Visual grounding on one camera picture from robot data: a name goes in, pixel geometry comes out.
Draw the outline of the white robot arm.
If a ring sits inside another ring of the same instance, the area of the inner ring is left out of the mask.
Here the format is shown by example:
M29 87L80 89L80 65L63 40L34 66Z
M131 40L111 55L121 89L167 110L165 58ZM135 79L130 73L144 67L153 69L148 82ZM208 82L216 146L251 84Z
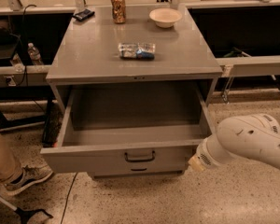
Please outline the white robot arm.
M268 114L230 117L222 120L217 131L197 146L189 159L193 170L204 171L247 158L280 170L280 125Z

